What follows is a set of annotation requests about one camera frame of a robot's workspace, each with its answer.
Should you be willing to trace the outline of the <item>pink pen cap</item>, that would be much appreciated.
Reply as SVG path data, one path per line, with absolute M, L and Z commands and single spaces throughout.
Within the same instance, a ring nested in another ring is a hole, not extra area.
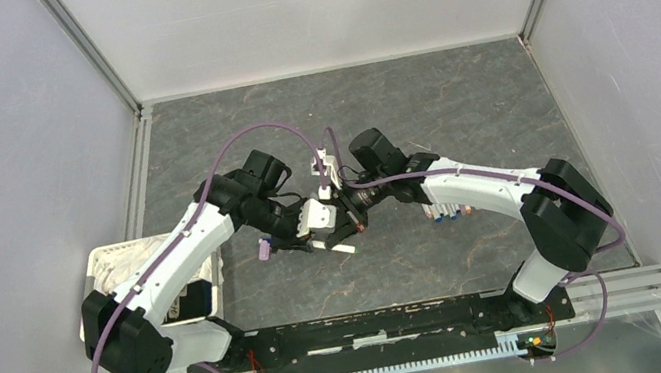
M 259 239 L 258 243 L 258 259 L 261 260 L 262 262 L 264 261 L 269 261 L 271 254 L 272 254 L 272 246 L 269 247 L 265 241 L 265 238 Z

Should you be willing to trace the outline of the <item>green cap marker pen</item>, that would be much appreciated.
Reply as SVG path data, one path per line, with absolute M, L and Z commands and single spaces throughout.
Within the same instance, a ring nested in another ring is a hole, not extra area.
M 331 251 L 331 252 L 340 252 L 340 253 L 343 252 L 343 253 L 346 253 L 346 254 L 354 254 L 354 253 L 357 252 L 356 247 L 354 247 L 352 245 L 336 244 L 333 247 L 329 247 L 323 241 L 318 241 L 318 240 L 317 241 L 312 241 L 311 247 L 315 250 L 323 250 L 323 251 L 325 250 L 325 251 L 328 251 L 328 252 Z

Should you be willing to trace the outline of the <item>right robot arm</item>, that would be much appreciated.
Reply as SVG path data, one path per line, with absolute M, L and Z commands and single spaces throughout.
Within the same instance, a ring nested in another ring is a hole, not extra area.
M 349 147 L 361 166 L 346 180 L 339 155 L 318 149 L 312 168 L 325 195 L 337 190 L 351 209 L 363 214 L 374 203 L 394 197 L 418 203 L 433 218 L 467 210 L 506 215 L 526 225 L 534 251 L 515 272 L 505 304 L 517 323 L 534 323 L 546 310 L 546 298 L 569 274 L 582 274 L 602 243 L 607 228 L 624 242 L 612 207 L 568 161 L 552 158 L 541 168 L 502 169 L 461 163 L 439 154 L 405 155 L 378 129 L 368 129 Z

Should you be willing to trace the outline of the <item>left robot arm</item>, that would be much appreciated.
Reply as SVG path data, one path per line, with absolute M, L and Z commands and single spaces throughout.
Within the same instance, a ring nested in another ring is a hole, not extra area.
M 337 230 L 332 195 L 341 189 L 339 161 L 323 148 L 312 164 L 321 182 L 317 196 L 290 206 L 276 198 L 289 168 L 271 155 L 249 154 L 244 167 L 203 182 L 171 234 L 126 281 L 109 293 L 92 291 L 82 303 L 83 340 L 91 373 L 166 373 L 191 361 L 209 361 L 224 373 L 247 360 L 246 345 L 210 320 L 163 327 L 183 287 L 223 243 L 243 226 L 269 240 L 269 252 L 328 248 Z

